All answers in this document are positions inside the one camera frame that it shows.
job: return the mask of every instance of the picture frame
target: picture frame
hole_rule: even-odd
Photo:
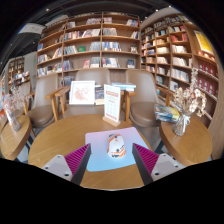
[[[197,30],[194,30],[194,33],[197,37],[197,40],[198,40],[201,50],[214,55],[214,53],[212,51],[212,47],[211,47],[208,39],[206,38],[206,36]]]
[[[70,105],[93,105],[95,103],[95,81],[72,81]]]

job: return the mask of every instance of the book display stand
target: book display stand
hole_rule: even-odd
[[[107,67],[112,81],[123,82],[128,59],[135,61],[135,69],[141,66],[139,24],[136,15],[96,12],[44,29],[38,43],[37,78],[57,73],[64,85],[64,77],[75,76],[80,69]],[[89,67],[83,67],[85,60]]]
[[[174,93],[176,88],[190,87],[192,67],[198,68],[198,89],[206,94],[205,115],[197,117],[209,128],[218,97],[218,66],[214,49],[209,43],[203,51],[201,30],[182,14],[161,16],[141,30],[141,69],[151,72],[156,86]],[[166,93],[158,91],[159,98],[166,102]],[[180,108],[171,99],[170,105]]]

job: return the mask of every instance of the wooden bookshelf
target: wooden bookshelf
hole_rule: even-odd
[[[200,50],[200,46],[199,46],[198,40],[194,34],[194,30],[198,30],[200,32],[201,32],[201,30],[196,25],[194,25],[193,23],[191,23],[189,21],[182,21],[181,19],[178,23],[169,23],[168,22],[169,21],[168,17],[175,18],[175,17],[178,17],[178,15],[182,15],[182,14],[170,14],[165,17],[160,17],[160,18],[157,17],[157,19],[155,21],[153,21],[152,23],[149,23],[146,27],[144,27],[144,29],[141,30],[141,32],[145,33],[145,41],[144,42],[146,44],[152,43],[154,40],[156,40],[155,46],[145,49],[146,51],[148,51],[149,49],[155,47],[155,54],[147,55],[147,52],[146,52],[146,56],[145,56],[146,63],[145,64],[149,65],[149,66],[153,66],[155,68],[155,72],[151,72],[153,74],[155,80],[157,80],[157,76],[160,76],[163,78],[163,85],[158,84],[158,83],[156,83],[156,85],[160,86],[161,88],[168,89],[171,93],[174,93],[174,91],[170,90],[170,82],[171,81],[176,82],[178,84],[178,87],[182,87],[183,89],[190,86],[192,66],[195,68],[199,68],[199,63],[203,62],[203,63],[205,63],[205,65],[207,65],[211,68],[214,67],[214,71],[215,71],[215,69],[217,69],[217,62],[215,60],[205,57],[204,55],[198,55],[198,50]],[[165,21],[166,24],[163,27],[158,27],[157,29],[155,29],[155,24],[162,22],[162,21]],[[153,28],[153,30],[147,33],[146,31],[147,31],[148,27]],[[173,27],[173,28],[179,27],[180,31],[170,32],[169,29],[171,29],[171,28],[169,28],[169,27]],[[157,36],[153,39],[146,41],[147,35],[153,37],[152,35],[155,35],[155,32],[158,32],[161,30],[164,30],[166,32],[166,34]],[[188,36],[188,40],[183,39],[183,34],[185,34],[185,33]],[[176,36],[178,38],[178,40],[177,41],[173,41],[173,39],[171,40],[171,35]],[[165,43],[157,44],[158,39],[163,39],[165,41]],[[187,53],[173,52],[172,45],[184,46],[187,49]],[[167,47],[169,49],[170,53],[158,53],[157,49],[160,47]],[[155,63],[147,63],[147,57],[151,57],[151,56],[155,58]],[[166,58],[168,63],[167,64],[157,63],[157,57]],[[187,62],[188,66],[173,64],[173,57],[183,58]],[[192,59],[192,65],[189,65],[189,62],[190,62],[189,59]],[[170,73],[168,74],[168,76],[158,73],[157,72],[158,67],[162,67],[163,69],[165,69],[165,74],[168,74],[167,72],[169,71]],[[189,76],[189,82],[184,81],[179,78],[172,77],[173,69],[180,70],[182,72],[187,73]],[[215,77],[214,75],[212,75],[208,72],[202,71],[202,70],[198,70],[198,78],[204,79],[205,81],[213,84],[215,89],[218,89],[219,78]],[[208,91],[205,91],[202,88],[199,88],[199,89],[206,94],[206,98],[207,98],[206,110],[207,110],[207,112],[205,113],[204,118],[198,117],[198,119],[200,119],[206,125],[206,127],[209,127],[209,125],[211,124],[211,121],[213,120],[213,115],[215,113],[217,97],[215,96],[215,94],[212,95]],[[158,96],[160,99],[164,99],[164,97],[165,97],[165,96],[160,96],[159,94],[158,94]]]
[[[13,80],[15,80],[15,86],[20,85],[20,79],[16,79],[17,74],[24,72],[24,58],[14,59],[9,62],[8,65],[8,85],[11,87]]]
[[[105,17],[111,17],[112,22],[104,23]],[[87,20],[91,18],[101,18],[101,23],[86,24]],[[127,25],[127,21],[129,19],[136,20],[138,22],[138,25],[137,26]],[[75,27],[70,28],[69,26],[67,26],[69,22],[75,22]],[[115,28],[117,36],[103,35],[104,28],[109,29]],[[88,29],[100,29],[100,33],[98,36],[79,37],[76,39],[65,40],[65,36],[67,33],[77,31],[84,32]],[[131,38],[133,32],[139,32],[138,39]],[[37,64],[37,77],[38,77],[38,69],[50,68],[49,66],[56,66],[59,63],[61,63],[62,71],[56,73],[58,74],[59,78],[62,78],[64,83],[64,77],[66,75],[75,76],[77,71],[79,71],[80,69],[84,69],[83,61],[91,60],[92,57],[100,58],[99,67],[103,67],[102,65],[103,57],[117,58],[120,67],[118,68],[108,67],[111,71],[111,79],[117,82],[124,81],[125,70],[129,69],[127,66],[128,59],[133,59],[135,61],[135,69],[141,69],[141,57],[143,57],[141,56],[142,38],[140,30],[140,20],[138,16],[130,14],[112,13],[112,12],[91,13],[90,15],[75,16],[70,17],[67,20],[64,20],[63,22],[58,23],[54,26],[44,29],[41,35],[45,36],[39,41],[39,44],[43,43],[44,48],[37,51],[37,56],[46,54],[51,59]],[[59,43],[55,43],[56,39],[59,39],[61,35],[63,35],[62,41]],[[92,42],[99,42],[100,49],[97,51],[89,51]],[[111,51],[111,50],[106,51],[102,49],[102,42],[118,42],[121,51]],[[131,52],[131,46],[133,45],[136,46],[137,53]],[[85,51],[72,54],[64,54],[65,47],[69,46],[75,46],[77,51],[78,47],[85,46]],[[55,51],[58,48],[62,49],[62,55],[57,58],[52,58]],[[72,69],[64,70],[63,62],[68,60],[72,63]]]

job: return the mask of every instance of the wall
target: wall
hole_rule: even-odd
[[[36,68],[36,60],[37,60],[37,52],[34,51],[32,53],[24,55],[25,62],[24,62],[24,72],[29,71],[30,72],[30,81],[32,86],[32,91],[34,91],[36,86],[36,74],[37,74],[37,68]]]

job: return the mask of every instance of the white sign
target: white sign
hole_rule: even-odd
[[[72,81],[69,104],[94,104],[95,81]]]
[[[27,23],[18,33],[38,33],[41,34],[45,26],[36,23]]]
[[[120,115],[120,87],[104,85],[104,116],[119,122]]]

